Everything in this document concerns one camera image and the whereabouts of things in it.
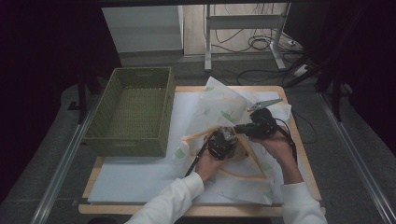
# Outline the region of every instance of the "table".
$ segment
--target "table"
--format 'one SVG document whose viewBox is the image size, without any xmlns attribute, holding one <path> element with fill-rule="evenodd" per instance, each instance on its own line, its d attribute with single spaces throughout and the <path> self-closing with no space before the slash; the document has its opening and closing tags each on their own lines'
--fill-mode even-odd
<svg viewBox="0 0 396 224">
<path fill-rule="evenodd" d="M 288 102 L 283 88 L 278 86 L 231 86 L 236 91 L 276 91 L 279 96 Z M 176 87 L 176 92 L 198 92 L 203 89 L 202 86 L 179 86 Z M 301 165 L 304 167 L 305 182 L 315 200 L 321 201 L 321 196 L 318 191 L 318 186 L 313 176 L 309 160 L 306 157 L 304 145 L 301 141 L 297 126 L 293 117 L 290 117 L 290 130 L 292 137 L 297 146 L 297 153 L 299 155 Z M 95 165 L 92 168 L 91 176 L 88 180 L 87 186 L 82 195 L 82 201 L 87 202 L 90 196 L 93 184 L 102 168 L 104 162 L 103 157 L 96 159 Z M 78 211 L 81 214 L 115 214 L 115 215 L 132 215 L 136 213 L 142 204 L 91 204 L 81 203 L 78 206 Z M 321 207 L 323 213 L 326 212 L 324 207 Z M 193 205 L 185 214 L 186 217 L 281 217 L 281 204 L 262 205 L 262 204 L 246 204 L 246 205 Z"/>
</svg>

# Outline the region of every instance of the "green plastic basket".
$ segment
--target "green plastic basket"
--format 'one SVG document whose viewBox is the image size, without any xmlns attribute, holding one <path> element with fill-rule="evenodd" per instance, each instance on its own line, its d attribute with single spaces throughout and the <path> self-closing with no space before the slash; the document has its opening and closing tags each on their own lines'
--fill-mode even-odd
<svg viewBox="0 0 396 224">
<path fill-rule="evenodd" d="M 98 156 L 164 157 L 174 96 L 169 67 L 116 68 L 82 141 Z"/>
</svg>

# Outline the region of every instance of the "gray floor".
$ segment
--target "gray floor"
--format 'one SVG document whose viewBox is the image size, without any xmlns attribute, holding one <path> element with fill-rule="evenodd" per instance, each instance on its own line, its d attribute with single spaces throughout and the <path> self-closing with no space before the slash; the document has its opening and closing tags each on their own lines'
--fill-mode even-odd
<svg viewBox="0 0 396 224">
<path fill-rule="evenodd" d="M 236 85 L 232 73 L 248 69 L 276 69 L 270 55 L 215 56 L 213 71 L 204 71 L 203 57 L 128 57 L 122 56 L 124 66 L 170 65 L 175 69 L 177 85 L 205 85 L 212 76 L 227 85 Z M 244 85 L 278 85 L 281 77 L 268 73 L 249 75 L 249 79 L 262 82 L 241 80 Z M 361 182 L 361 178 L 346 150 L 338 138 L 327 117 L 317 93 L 313 88 L 316 78 L 311 77 L 291 89 L 285 89 L 292 105 L 298 129 L 310 160 L 314 176 L 318 183 L 322 204 L 326 207 L 329 223 L 383 223 L 381 216 Z M 62 107 L 53 122 L 46 138 L 43 140 L 35 157 L 32 159 L 21 178 L 16 183 L 0 207 L 0 223 L 29 223 L 44 194 L 59 160 L 64 154 L 75 129 L 78 111 L 67 110 L 69 104 L 78 99 L 76 87 L 64 91 Z M 370 127 L 359 117 L 347 101 L 341 101 L 343 124 L 359 149 L 375 180 L 388 197 L 392 207 L 396 207 L 396 160 L 389 149 Z M 86 146 L 80 146 L 74 158 L 61 191 L 52 206 L 47 223 L 87 223 L 98 215 L 82 215 L 78 203 L 91 173 L 95 154 Z M 119 223 L 129 216 L 113 217 Z M 182 218 L 178 223 L 265 223 L 261 218 L 233 219 L 199 219 Z M 272 223 L 283 223 L 279 217 L 271 218 Z"/>
</svg>

